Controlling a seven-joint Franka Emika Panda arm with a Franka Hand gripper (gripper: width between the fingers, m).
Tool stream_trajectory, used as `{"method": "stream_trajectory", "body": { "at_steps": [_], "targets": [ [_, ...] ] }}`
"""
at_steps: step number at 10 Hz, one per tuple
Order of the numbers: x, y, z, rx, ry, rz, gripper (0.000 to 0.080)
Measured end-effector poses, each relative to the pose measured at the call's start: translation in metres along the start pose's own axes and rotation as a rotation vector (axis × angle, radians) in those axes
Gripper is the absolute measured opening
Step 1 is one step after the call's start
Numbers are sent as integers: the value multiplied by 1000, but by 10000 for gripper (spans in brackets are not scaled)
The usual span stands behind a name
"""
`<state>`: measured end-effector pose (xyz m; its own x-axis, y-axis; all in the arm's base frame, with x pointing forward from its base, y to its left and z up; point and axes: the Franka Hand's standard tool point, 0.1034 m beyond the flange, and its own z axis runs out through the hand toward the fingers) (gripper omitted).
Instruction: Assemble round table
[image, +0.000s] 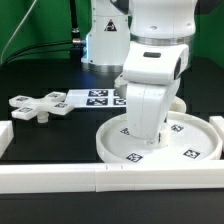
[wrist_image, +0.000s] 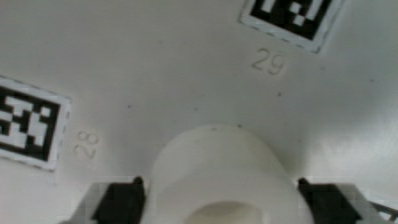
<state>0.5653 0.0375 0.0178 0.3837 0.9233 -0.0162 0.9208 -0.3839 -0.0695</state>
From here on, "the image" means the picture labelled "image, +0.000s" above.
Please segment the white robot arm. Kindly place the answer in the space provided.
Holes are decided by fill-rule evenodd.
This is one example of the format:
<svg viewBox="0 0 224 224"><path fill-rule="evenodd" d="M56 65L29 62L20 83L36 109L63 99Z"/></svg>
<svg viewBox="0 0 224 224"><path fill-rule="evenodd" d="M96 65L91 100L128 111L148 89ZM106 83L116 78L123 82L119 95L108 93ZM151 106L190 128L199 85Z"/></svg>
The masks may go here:
<svg viewBox="0 0 224 224"><path fill-rule="evenodd" d="M131 135L159 135L189 67L198 0L91 0L85 68L117 72Z"/></svg>

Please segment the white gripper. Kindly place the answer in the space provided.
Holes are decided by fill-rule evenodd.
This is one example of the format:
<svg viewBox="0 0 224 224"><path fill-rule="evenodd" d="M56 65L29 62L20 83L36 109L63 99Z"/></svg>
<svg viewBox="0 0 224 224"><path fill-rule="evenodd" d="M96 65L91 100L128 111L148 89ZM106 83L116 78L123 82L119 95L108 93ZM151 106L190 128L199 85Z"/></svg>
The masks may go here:
<svg viewBox="0 0 224 224"><path fill-rule="evenodd" d="M170 85L128 83L127 126L132 136L150 142L156 140L179 85L178 80Z"/></svg>

